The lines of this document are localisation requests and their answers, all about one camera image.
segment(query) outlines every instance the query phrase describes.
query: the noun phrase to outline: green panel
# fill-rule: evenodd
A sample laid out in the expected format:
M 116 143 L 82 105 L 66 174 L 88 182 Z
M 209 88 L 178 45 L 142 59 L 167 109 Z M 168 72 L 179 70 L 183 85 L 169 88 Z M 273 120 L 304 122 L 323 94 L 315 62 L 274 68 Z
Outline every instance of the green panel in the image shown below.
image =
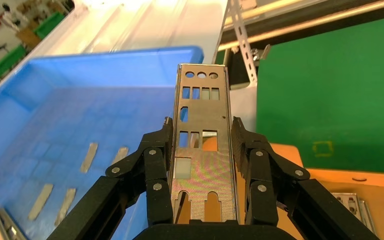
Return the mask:
M 59 12 L 52 14 L 45 19 L 35 30 L 34 33 L 40 38 L 44 39 L 60 22 L 64 19 L 64 15 Z
M 219 51 L 215 56 L 215 64 L 223 65 L 223 61 L 225 60 L 226 51 Z
M 0 78 L 16 63 L 26 56 L 26 50 L 22 45 L 17 46 L 0 60 Z
M 256 129 L 305 167 L 384 172 L 384 19 L 273 46 Z

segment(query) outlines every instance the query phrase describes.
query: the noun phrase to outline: arched cutout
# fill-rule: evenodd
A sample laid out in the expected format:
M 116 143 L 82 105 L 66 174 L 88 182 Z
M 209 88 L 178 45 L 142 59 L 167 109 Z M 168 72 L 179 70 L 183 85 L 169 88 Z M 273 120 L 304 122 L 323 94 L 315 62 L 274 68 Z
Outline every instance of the arched cutout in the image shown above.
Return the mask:
M 191 201 L 189 194 L 181 191 L 174 201 L 174 223 L 189 224 L 189 220 L 191 220 Z
M 216 192 L 210 191 L 204 206 L 204 221 L 220 223 L 222 221 L 222 202 Z

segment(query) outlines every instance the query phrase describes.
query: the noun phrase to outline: yellow marking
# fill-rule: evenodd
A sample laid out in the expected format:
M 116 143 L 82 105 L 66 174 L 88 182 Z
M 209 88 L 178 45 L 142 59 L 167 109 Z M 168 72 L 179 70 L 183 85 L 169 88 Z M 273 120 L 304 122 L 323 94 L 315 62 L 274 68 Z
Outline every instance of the yellow marking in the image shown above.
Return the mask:
M 315 153 L 316 158 L 328 158 L 332 157 L 334 154 L 334 146 L 332 144 L 332 141 L 315 141 L 312 143 L 312 150 Z M 319 152 L 317 153 L 317 146 L 320 145 L 327 145 L 327 148 L 329 148 L 330 152 Z

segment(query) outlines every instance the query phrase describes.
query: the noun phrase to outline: blue plastic bin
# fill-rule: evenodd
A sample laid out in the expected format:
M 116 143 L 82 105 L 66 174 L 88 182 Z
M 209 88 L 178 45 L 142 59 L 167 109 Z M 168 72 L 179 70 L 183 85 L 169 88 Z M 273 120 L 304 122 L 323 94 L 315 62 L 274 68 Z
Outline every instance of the blue plastic bin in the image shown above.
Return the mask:
M 30 240 L 54 230 L 67 188 L 73 207 L 120 147 L 134 152 L 173 115 L 177 67 L 201 63 L 200 48 L 173 47 L 30 60 L 0 85 L 0 206 Z M 90 143 L 98 149 L 80 172 Z M 28 214 L 44 184 L 52 193 L 36 220 Z M 113 239 L 147 226 L 146 198 L 127 210 Z

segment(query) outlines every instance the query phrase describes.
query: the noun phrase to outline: round hole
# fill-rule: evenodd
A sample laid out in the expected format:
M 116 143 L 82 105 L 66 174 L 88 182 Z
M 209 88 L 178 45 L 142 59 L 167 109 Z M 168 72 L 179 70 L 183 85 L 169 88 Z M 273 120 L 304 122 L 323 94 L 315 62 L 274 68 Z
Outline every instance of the round hole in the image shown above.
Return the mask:
M 191 71 L 186 72 L 187 78 L 193 78 L 194 76 L 195 76 L 195 74 L 193 72 L 191 72 Z
M 356 214 L 356 213 L 357 213 L 356 209 L 355 209 L 354 207 L 352 207 L 352 206 L 349 207 L 349 211 L 350 211 L 352 214 Z
M 365 182 L 365 181 L 367 181 L 367 178 L 365 178 L 365 177 L 353 177 L 352 180 L 354 180 L 356 182 Z
M 212 72 L 212 73 L 209 74 L 209 78 L 210 79 L 216 79 L 218 77 L 219 77 L 219 75 L 217 75 L 217 73 L 215 73 L 215 72 Z
M 206 74 L 205 74 L 205 72 L 198 72 L 198 78 L 200 78 L 200 79 L 204 79 L 204 78 L 206 78 Z

